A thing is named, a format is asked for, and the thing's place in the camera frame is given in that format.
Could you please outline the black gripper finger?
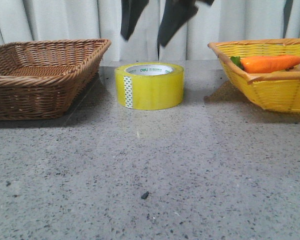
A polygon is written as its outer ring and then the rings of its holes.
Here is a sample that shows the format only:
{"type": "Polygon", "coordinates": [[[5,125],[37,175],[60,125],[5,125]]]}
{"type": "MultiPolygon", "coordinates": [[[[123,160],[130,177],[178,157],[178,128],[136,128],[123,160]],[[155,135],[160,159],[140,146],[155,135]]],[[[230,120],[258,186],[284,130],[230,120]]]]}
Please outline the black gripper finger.
{"type": "Polygon", "coordinates": [[[198,8],[193,0],[167,0],[158,30],[157,43],[165,47],[175,33],[196,13],[198,8]]]}
{"type": "Polygon", "coordinates": [[[138,20],[148,5],[149,0],[122,0],[121,1],[121,36],[129,40],[133,34],[138,20]]]}

